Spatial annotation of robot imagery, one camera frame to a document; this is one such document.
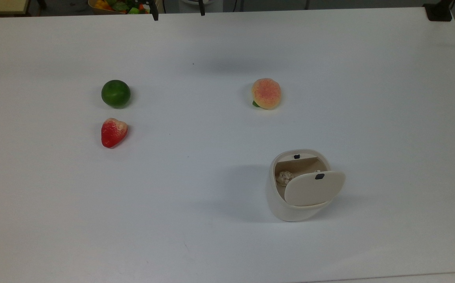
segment black clamp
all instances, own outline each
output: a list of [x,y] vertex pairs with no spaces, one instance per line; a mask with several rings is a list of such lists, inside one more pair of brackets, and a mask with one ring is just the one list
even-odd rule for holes
[[423,4],[427,17],[432,22],[450,22],[452,20],[449,5],[453,0],[441,0],[437,4]]

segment green vegetable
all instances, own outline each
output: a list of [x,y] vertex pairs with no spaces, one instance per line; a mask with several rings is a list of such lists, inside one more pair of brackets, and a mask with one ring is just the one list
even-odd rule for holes
[[128,5],[126,5],[123,2],[117,2],[112,6],[112,8],[116,11],[123,11],[123,10],[127,10],[129,7],[128,7]]
[[135,7],[131,8],[130,11],[128,12],[128,14],[138,14],[140,11],[138,11],[138,9],[136,9]]

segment lime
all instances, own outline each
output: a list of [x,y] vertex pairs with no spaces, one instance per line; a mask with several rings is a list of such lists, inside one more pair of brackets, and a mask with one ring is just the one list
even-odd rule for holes
[[107,82],[101,89],[103,101],[114,108],[123,108],[130,100],[130,96],[129,86],[118,79]]

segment red fruit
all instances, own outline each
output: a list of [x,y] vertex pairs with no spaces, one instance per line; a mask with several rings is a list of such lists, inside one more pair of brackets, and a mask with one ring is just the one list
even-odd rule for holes
[[105,120],[101,126],[101,143],[104,147],[114,147],[128,134],[128,125],[114,118]]

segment bowl of fruit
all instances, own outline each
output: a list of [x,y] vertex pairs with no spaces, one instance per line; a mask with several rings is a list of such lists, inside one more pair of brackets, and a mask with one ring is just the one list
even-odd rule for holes
[[134,0],[89,0],[95,15],[150,14],[150,7]]

